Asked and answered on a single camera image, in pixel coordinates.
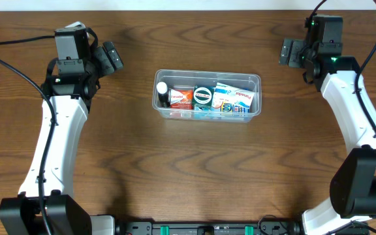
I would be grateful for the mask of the blue Kool Fever box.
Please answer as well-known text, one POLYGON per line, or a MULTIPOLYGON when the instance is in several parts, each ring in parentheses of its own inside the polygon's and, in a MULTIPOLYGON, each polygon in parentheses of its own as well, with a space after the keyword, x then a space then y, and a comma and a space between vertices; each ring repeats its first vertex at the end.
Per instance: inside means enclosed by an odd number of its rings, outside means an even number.
POLYGON ((221 104, 221 106, 217 108, 202 108, 202 107, 196 107, 194 106, 195 111, 202 111, 202 112, 222 112, 223 114, 229 114, 229 113, 250 113, 250 109, 243 107, 241 105, 237 104, 231 104, 229 102, 224 102, 221 104))

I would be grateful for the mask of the black bottle white cap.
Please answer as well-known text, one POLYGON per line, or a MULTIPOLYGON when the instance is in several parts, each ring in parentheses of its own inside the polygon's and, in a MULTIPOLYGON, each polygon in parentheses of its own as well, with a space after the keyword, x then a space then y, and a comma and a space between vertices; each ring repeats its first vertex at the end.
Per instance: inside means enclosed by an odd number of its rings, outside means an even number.
POLYGON ((169 100, 169 88, 165 82, 159 82, 156 85, 158 98, 163 108, 170 107, 170 100, 169 100))

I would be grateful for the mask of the green Zam-Buk tin box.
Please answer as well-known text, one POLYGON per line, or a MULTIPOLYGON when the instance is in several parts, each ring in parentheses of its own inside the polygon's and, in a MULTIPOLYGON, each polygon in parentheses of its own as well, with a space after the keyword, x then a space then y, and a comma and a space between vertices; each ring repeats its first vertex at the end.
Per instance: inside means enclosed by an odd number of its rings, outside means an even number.
POLYGON ((211 108, 215 88, 210 86, 195 86, 193 90, 193 107, 211 108))

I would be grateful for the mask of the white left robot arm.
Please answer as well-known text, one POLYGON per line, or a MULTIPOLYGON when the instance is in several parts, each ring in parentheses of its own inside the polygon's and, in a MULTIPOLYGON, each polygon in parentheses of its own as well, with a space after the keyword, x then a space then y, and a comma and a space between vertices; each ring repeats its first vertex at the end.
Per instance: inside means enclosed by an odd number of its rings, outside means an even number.
POLYGON ((100 89, 99 80, 123 68, 112 42, 89 41, 95 32, 76 22, 56 29, 58 56, 39 87, 44 99, 35 154, 17 196, 0 203, 8 234, 115 234, 111 215, 90 215, 73 199, 78 143, 100 89))

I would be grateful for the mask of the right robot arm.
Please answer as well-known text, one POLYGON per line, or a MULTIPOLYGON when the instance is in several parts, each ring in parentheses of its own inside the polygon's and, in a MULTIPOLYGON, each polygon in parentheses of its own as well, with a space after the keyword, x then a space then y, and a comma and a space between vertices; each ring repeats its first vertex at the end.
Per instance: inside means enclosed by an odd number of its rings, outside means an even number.
POLYGON ((330 105, 345 141, 347 157, 330 182, 330 196, 302 215, 302 234, 356 233, 376 219, 376 110, 364 86, 361 68, 343 56, 340 16, 312 14, 304 40, 285 39, 279 62, 304 69, 330 105))

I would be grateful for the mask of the white blue Panadol box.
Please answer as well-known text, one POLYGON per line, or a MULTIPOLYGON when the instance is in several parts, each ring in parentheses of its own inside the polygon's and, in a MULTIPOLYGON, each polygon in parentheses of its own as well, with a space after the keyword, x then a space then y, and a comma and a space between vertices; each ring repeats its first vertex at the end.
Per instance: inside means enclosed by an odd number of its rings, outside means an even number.
POLYGON ((250 109, 254 96, 255 93, 253 91, 217 83, 211 107, 217 108, 221 106, 222 103, 229 102, 250 109))

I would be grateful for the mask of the red Panadol ActiFast box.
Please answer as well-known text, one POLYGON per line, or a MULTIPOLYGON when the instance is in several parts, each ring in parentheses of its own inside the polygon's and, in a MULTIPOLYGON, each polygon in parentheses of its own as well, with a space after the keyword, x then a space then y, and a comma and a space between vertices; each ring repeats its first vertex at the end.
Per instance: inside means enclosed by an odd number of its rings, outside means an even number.
POLYGON ((171 89, 169 91, 170 107, 176 109, 192 110, 192 89, 171 89))

